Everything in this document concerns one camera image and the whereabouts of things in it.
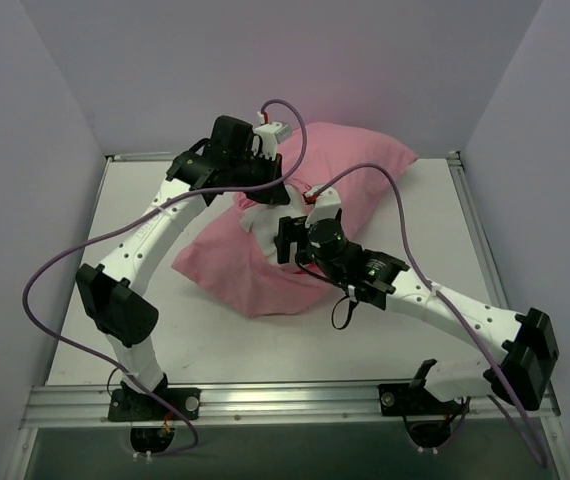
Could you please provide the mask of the white pillow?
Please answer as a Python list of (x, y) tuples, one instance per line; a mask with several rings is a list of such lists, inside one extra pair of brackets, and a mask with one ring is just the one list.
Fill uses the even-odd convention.
[(266, 260), (275, 266), (279, 266), (274, 239), (278, 233), (280, 219), (306, 216), (309, 212), (303, 195), (294, 185), (285, 185), (285, 189), (289, 196), (287, 205), (268, 206), (249, 200), (244, 194), (238, 197), (241, 228), (253, 235)]

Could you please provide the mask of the pink rose-print pillowcase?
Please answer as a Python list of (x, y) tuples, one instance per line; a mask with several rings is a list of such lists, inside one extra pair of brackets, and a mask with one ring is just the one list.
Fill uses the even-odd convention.
[[(355, 235), (370, 219), (390, 188), (372, 169), (378, 164), (399, 178), (417, 154), (396, 139), (374, 131), (315, 122), (297, 129), (279, 146), (283, 168), (295, 173), (285, 185), (304, 194), (353, 167), (334, 188), (341, 199), (345, 233)], [(237, 193), (232, 205), (212, 220), (173, 261), (173, 269), (249, 318), (296, 315), (312, 307), (331, 286), (294, 264), (271, 265), (253, 235), (240, 226)]]

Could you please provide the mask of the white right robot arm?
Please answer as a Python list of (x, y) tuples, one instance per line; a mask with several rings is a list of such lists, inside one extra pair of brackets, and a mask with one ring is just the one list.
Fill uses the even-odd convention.
[(412, 317), (480, 352), (480, 360), (471, 363), (424, 361), (408, 390), (418, 411), (485, 395), (526, 411), (540, 408), (559, 358), (547, 313), (502, 309), (424, 279), (404, 261), (348, 240), (339, 218), (309, 225), (304, 217), (284, 217), (274, 243), (278, 263), (294, 261), (304, 273), (340, 289), (350, 311), (368, 304)]

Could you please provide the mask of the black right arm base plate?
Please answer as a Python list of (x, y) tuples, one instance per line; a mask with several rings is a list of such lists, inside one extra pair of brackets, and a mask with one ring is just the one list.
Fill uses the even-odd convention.
[(382, 383), (377, 389), (385, 417), (451, 416), (464, 405), (463, 400), (440, 401), (424, 387), (411, 387), (409, 383)]

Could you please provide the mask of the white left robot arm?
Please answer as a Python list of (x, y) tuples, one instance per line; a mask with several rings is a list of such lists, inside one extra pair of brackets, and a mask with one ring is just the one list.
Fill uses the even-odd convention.
[(218, 117), (209, 137), (173, 160), (142, 225), (98, 265), (79, 268), (85, 313), (125, 368), (131, 408), (142, 418), (159, 417), (167, 405), (167, 379), (151, 339), (159, 312), (144, 298), (151, 277), (179, 235), (213, 202), (216, 188), (263, 185), (281, 176), (277, 148), (290, 134), (284, 122), (254, 127)]

